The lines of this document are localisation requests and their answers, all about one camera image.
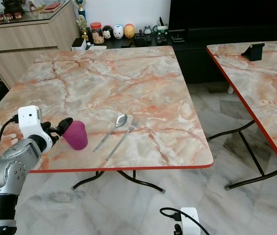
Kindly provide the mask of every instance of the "marble table top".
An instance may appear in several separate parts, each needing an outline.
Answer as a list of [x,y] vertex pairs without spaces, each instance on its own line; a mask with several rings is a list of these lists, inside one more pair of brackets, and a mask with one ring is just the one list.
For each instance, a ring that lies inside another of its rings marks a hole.
[[[39,57],[0,102],[0,129],[21,106],[37,105],[57,126],[85,123],[88,145],[73,150],[64,138],[31,172],[203,168],[213,158],[172,47],[54,52]],[[119,114],[128,121],[93,153]],[[138,127],[114,155],[134,116]],[[22,134],[9,124],[0,154]]]
[[210,45],[208,52],[277,153],[277,42],[265,42],[262,60],[240,54],[254,43]]

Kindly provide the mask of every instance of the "fork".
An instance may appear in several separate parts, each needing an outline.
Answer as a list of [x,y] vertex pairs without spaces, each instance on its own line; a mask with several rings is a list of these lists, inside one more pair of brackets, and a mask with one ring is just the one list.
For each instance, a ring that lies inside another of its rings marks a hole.
[[138,118],[134,116],[134,119],[129,127],[129,129],[127,130],[127,132],[125,133],[125,135],[122,137],[122,139],[120,140],[120,142],[118,142],[118,144],[114,147],[114,149],[112,150],[112,152],[109,154],[109,156],[106,158],[106,160],[108,161],[111,156],[114,154],[114,152],[117,150],[117,148],[121,145],[122,141],[125,139],[125,137],[127,136],[127,134],[131,131],[134,130],[135,127],[138,124]]

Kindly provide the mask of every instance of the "spoon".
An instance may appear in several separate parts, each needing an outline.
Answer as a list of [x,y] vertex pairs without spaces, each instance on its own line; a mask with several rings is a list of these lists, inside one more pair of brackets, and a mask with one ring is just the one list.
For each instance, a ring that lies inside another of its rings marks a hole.
[[118,127],[123,126],[126,123],[127,120],[127,115],[126,114],[121,114],[118,116],[118,118],[115,120],[115,125],[114,127],[109,131],[108,134],[100,141],[100,143],[97,145],[97,147],[94,149],[94,152],[96,152],[101,145],[108,139],[108,137],[111,135],[111,133]]

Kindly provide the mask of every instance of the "red table edge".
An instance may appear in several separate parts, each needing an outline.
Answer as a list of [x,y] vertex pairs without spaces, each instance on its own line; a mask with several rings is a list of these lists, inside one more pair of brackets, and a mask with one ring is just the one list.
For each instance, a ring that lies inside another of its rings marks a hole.
[[63,173],[63,172],[88,172],[88,171],[117,171],[117,170],[170,170],[170,169],[202,169],[209,168],[208,165],[189,166],[142,166],[142,167],[117,167],[117,168],[89,168],[89,169],[58,169],[58,170],[31,170],[30,173]]
[[257,123],[259,129],[261,130],[261,132],[263,133],[263,135],[266,137],[267,141],[269,142],[271,148],[275,151],[275,153],[277,154],[277,146],[275,145],[275,143],[273,142],[273,140],[271,139],[271,137],[269,136],[269,134],[266,132],[265,128],[261,125],[260,121],[258,120],[258,118],[255,116],[255,114],[252,112],[252,110],[250,109],[250,107],[248,106],[248,104],[245,102],[245,100],[243,99],[243,97],[241,96],[241,94],[238,92],[238,90],[236,89],[236,87],[234,86],[234,84],[231,82],[230,78],[228,77],[228,75],[226,74],[226,72],[223,70],[223,68],[221,67],[221,65],[219,64],[219,62],[216,60],[216,58],[214,57],[214,55],[211,53],[211,51],[209,50],[209,48],[206,48],[207,52],[209,53],[209,55],[211,56],[211,58],[213,59],[213,61],[216,63],[216,65],[218,66],[218,68],[220,69],[220,71],[223,73],[223,75],[226,77],[227,81],[229,82],[229,84],[232,86],[232,88],[235,90],[235,93],[238,95],[238,97],[240,98],[240,100],[242,101],[242,103],[244,104],[245,108],[248,110],[249,114],[252,116],[252,118],[254,119],[254,121]]

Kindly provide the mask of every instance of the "plastic cup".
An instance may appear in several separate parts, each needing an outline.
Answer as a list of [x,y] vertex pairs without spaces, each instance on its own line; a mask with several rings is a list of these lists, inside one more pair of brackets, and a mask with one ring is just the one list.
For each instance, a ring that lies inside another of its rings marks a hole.
[[73,121],[63,137],[75,150],[84,149],[88,144],[85,124],[81,121]]

